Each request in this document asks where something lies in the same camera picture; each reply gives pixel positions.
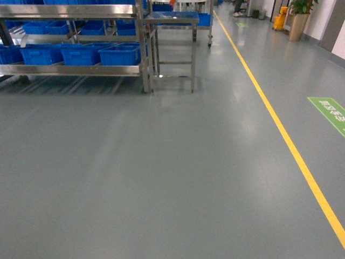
yellow line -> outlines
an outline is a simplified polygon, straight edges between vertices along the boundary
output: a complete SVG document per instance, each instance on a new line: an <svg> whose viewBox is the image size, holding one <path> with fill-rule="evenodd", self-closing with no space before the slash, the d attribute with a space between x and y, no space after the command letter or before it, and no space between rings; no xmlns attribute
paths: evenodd
<svg viewBox="0 0 345 259"><path fill-rule="evenodd" d="M333 212L332 208L330 207L330 205L329 205L328 201L326 200L325 196L323 195L320 187L316 183L313 175L311 174L309 168L307 167L306 163L304 162L301 154L297 150L295 144L292 142L290 136L288 135L287 131L285 130L285 128L283 126L283 124L281 123L280 119L278 118L277 114L275 113L272 105L270 104L270 102L266 98L264 92L262 91L259 83L255 79L253 73L250 71L248 65L246 64L246 61L244 60L244 58L242 57L242 55L238 51L237 47L235 46L233 40L231 39L230 35L228 34L228 32L227 32L226 28L224 27L223 23L220 21L220 19L219 19L218 15L216 14L216 12L213 12L213 14L218 19L221 27L223 28L223 30L224 30L224 32L225 32L225 34L227 36L227 38L229 39L233 49L235 50L237 56L241 60L244 69L246 70L248 76L252 80L256 90L258 91L258 93L259 93L261 99L263 100L266 108L268 109L272 119L274 120L276 126L278 127L278 130L280 131L280 134L284 138L285 143L287 144L287 146L290 149L293 157L295 158L299 168L301 169L302 174L304 175L305 179L307 180L307 183L309 184L309 186L310 186L310 188L311 188L311 190L312 190L316 200L318 201L318 203L319 203L323 213L325 214L329 224L333 228L336 236L338 237L340 243L342 244L343 248L345 249L345 230L344 230L343 226L341 225L341 223L339 222L339 220L336 217L335 213Z"/></svg>

metal cart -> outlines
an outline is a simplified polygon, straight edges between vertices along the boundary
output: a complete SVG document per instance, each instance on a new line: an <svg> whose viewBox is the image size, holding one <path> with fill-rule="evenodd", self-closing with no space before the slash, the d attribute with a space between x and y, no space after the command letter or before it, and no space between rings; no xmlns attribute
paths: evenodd
<svg viewBox="0 0 345 259"><path fill-rule="evenodd" d="M13 75L38 76L119 76L143 78L143 92L150 92L148 79L148 58L146 56L145 29L143 26L143 6L141 0L136 5L0 5L0 37L4 45L12 45L11 34L5 20L19 21L80 21L135 19L137 36L88 36L87 40L137 41L140 43L141 63L135 66L64 66L54 65L0 65L0 74L6 75L0 81Z"/></svg>
<svg viewBox="0 0 345 259"><path fill-rule="evenodd" d="M156 3L169 3L169 0L151 0L152 2ZM178 10L175 11L182 11L182 3L206 3L206 0L176 0L177 4L179 4ZM209 41L208 41L208 46L209 48L212 46L212 25L213 25L213 7L214 7L214 0L210 0L210 9L209 9L209 14L210 14L210 26L198 26L197 30L208 30L209 31ZM185 30L190 30L191 26L166 26L166 25L160 25L158 26L159 29L185 29Z"/></svg>

green floor sign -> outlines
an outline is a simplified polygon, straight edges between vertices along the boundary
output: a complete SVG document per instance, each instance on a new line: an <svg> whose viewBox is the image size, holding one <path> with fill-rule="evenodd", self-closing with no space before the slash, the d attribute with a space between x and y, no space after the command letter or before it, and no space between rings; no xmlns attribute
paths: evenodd
<svg viewBox="0 0 345 259"><path fill-rule="evenodd" d="M238 27L248 28L248 24L246 23L236 23Z"/></svg>
<svg viewBox="0 0 345 259"><path fill-rule="evenodd" d="M315 107L345 137L345 110L332 98L308 97Z"/></svg>

metal frame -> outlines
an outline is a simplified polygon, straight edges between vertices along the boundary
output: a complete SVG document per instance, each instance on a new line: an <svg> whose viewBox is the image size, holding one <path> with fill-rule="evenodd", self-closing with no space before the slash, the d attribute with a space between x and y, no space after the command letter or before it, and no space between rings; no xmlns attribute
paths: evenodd
<svg viewBox="0 0 345 259"><path fill-rule="evenodd" d="M146 40L149 50L149 71L150 71L150 84L154 90L154 80L166 80L166 79L180 79L191 81L191 93L194 93L195 87L195 65L196 65L196 39L197 39L197 24L199 22L198 17L155 17L155 12L145 18L147 24ZM158 49L158 23L191 23L192 26L192 54L190 61L160 61L159 49ZM191 65L191 76L163 76L160 74L160 65Z"/></svg>
<svg viewBox="0 0 345 259"><path fill-rule="evenodd" d="M169 0L150 0L150 1L151 2L157 2L157 3L169 3ZM206 0L197 0L197 1L182 0L181 2L180 1L177 0L176 3L180 3L180 4L181 3L200 3L200 2L205 2L206 3ZM209 41L208 41L209 48L212 46L212 38L213 38L212 26L213 26L213 9L214 9L214 6L215 6L215 1L214 0L210 0L210 15L211 15L210 26L198 26L197 27L197 30L200 30L200 31L208 30L209 31L209 35L208 35L208 37L209 37ZM159 25L158 28L162 29L162 30L192 30L192 26L166 26L166 25Z"/></svg>
<svg viewBox="0 0 345 259"><path fill-rule="evenodd" d="M4 75L40 75L40 76L133 76L143 77L143 92L150 92L148 80L148 58L146 57L146 39L143 26L143 6L141 0L136 5L0 5L0 36L4 45L12 45L11 34L4 20L84 20L84 19L135 19L137 36L79 36L77 41L137 41L141 48L141 64L137 66L30 66L24 64L0 65L0 74ZM36 36L36 38L54 39L54 36Z"/></svg>

green leaves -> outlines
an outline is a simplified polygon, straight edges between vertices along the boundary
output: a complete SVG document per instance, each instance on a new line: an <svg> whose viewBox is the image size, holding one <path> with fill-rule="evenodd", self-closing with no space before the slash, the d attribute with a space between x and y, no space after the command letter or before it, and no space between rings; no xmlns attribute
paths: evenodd
<svg viewBox="0 0 345 259"><path fill-rule="evenodd" d="M319 0L293 0L291 2L291 10L294 14L309 14L312 10L313 2L319 3Z"/></svg>

